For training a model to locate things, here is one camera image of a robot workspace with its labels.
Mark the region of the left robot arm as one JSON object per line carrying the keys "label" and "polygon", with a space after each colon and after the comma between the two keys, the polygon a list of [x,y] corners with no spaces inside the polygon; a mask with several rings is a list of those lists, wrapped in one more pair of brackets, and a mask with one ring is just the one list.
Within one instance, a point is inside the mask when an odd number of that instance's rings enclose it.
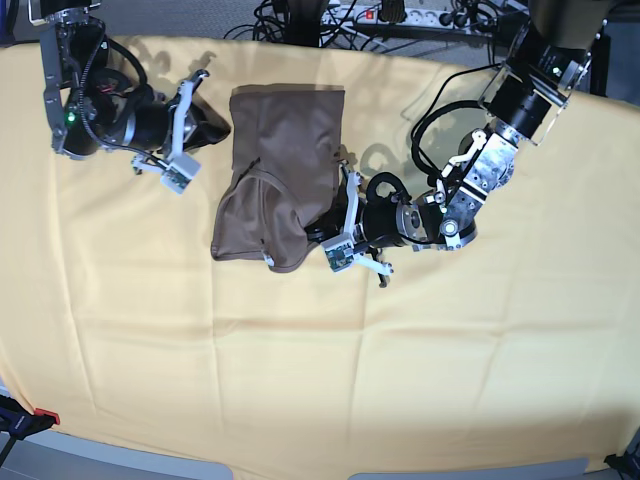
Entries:
{"label": "left robot arm", "polygon": [[[486,89],[492,98],[430,105],[409,135],[414,165],[429,190],[412,197],[390,172],[362,189],[358,172],[343,166],[343,195],[306,229],[334,272],[355,264],[375,271],[386,287],[393,272],[383,249],[456,251],[477,235],[475,215],[490,192],[511,179],[521,142],[532,142],[551,107],[564,109],[591,63],[591,49],[614,4],[611,1],[531,1],[528,20]],[[438,167],[421,147],[428,128],[458,110],[484,110],[488,123],[461,141],[456,155]]]}

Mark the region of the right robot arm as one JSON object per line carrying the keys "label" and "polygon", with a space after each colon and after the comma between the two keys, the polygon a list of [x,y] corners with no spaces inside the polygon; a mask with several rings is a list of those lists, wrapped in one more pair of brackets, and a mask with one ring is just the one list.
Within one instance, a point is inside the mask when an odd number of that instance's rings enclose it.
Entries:
{"label": "right robot arm", "polygon": [[96,1],[42,1],[29,8],[40,35],[47,121],[55,153],[85,160],[99,150],[132,154],[136,174],[175,170],[180,155],[230,133],[194,95],[208,77],[199,69],[168,97],[154,89],[138,58],[92,16]]}

